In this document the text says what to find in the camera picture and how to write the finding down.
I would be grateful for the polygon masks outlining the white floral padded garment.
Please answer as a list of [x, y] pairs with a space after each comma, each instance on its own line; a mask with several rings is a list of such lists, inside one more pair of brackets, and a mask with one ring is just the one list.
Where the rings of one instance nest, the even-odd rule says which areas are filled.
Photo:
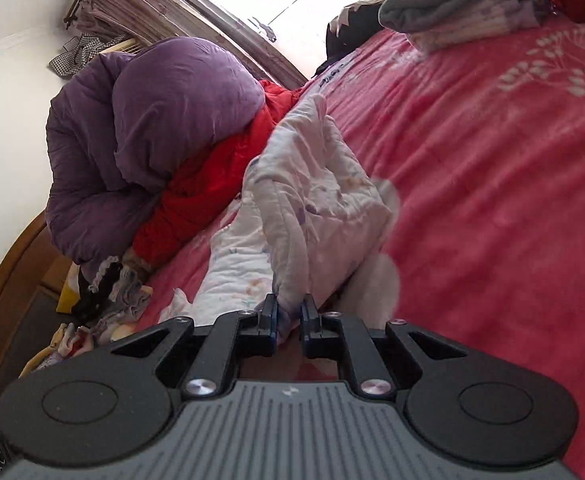
[[248, 165], [242, 192], [211, 237], [211, 256], [194, 298], [174, 289], [159, 314], [211, 325], [228, 312], [278, 302], [278, 336], [300, 322], [301, 302], [317, 306], [357, 271], [389, 267], [379, 248], [399, 217], [392, 188], [381, 190], [344, 142], [324, 96], [303, 98]]

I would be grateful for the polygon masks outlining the pile of small clothes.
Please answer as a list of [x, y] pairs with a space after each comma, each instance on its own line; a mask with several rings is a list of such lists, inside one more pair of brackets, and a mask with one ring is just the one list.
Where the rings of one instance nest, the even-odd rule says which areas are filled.
[[85, 281], [79, 272], [68, 277], [76, 279], [76, 287], [64, 286], [56, 311], [71, 320], [59, 324], [48, 346], [26, 363], [20, 377], [131, 335], [154, 293], [117, 257], [102, 261], [93, 281]]

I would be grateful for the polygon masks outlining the red padded jacket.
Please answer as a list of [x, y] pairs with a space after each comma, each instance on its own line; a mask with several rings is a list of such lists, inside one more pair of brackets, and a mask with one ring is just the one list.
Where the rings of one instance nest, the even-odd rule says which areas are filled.
[[242, 131], [205, 148], [181, 164], [154, 211], [137, 230], [134, 254], [157, 269], [219, 217], [242, 190], [242, 179], [278, 123], [298, 103], [302, 91], [269, 81], [261, 84], [265, 104]]

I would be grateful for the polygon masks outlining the wooden headboard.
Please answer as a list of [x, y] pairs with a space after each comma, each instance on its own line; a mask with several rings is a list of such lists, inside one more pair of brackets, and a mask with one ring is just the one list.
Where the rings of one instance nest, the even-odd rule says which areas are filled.
[[56, 312], [71, 261], [50, 240], [42, 214], [24, 229], [0, 264], [0, 396], [28, 359], [48, 345], [62, 321]]

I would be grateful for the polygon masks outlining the purple puffer jacket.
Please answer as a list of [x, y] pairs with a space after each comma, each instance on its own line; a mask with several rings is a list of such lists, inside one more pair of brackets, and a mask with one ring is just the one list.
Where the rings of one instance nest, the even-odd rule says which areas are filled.
[[53, 244], [94, 278], [132, 246], [181, 164], [242, 131], [264, 104], [262, 84], [208, 40], [97, 55], [50, 102]]

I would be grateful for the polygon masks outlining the red floral bed sheet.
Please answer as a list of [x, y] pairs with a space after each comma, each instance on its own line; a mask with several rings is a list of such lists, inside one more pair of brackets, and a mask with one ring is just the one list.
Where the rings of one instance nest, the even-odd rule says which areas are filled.
[[319, 88], [402, 205], [392, 311], [567, 388], [585, 479], [585, 25], [429, 55], [383, 32]]

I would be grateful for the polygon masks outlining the black garment near window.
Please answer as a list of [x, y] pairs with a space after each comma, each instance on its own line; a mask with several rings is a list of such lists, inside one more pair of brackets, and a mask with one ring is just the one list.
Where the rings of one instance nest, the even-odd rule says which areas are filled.
[[342, 60], [380, 32], [378, 21], [381, 3], [363, 4], [358, 8], [348, 6], [326, 28], [326, 60], [315, 70], [315, 76]]

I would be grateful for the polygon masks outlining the black white checkered cloth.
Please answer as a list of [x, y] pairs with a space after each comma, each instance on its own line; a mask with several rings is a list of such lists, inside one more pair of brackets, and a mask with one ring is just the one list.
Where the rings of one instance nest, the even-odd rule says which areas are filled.
[[69, 79], [103, 50], [115, 46], [124, 39], [117, 36], [102, 39], [94, 35], [74, 36], [62, 51], [48, 62], [48, 69], [62, 79]]

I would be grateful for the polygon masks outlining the beige pleated curtain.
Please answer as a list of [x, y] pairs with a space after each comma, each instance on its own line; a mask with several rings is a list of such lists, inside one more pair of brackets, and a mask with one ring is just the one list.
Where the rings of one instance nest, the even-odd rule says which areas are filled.
[[204, 38], [233, 53], [258, 79], [288, 89], [307, 83], [271, 42], [211, 0], [73, 0], [64, 23], [100, 38], [128, 35], [145, 46], [177, 36]]

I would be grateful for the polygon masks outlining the white lilac folded garment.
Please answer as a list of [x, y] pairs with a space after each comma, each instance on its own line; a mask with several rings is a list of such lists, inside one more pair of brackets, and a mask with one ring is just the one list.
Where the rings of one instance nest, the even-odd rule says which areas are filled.
[[538, 28], [550, 12], [546, 0], [481, 0], [434, 28], [406, 34], [423, 53], [443, 50], [487, 38], [501, 37], [521, 29]]

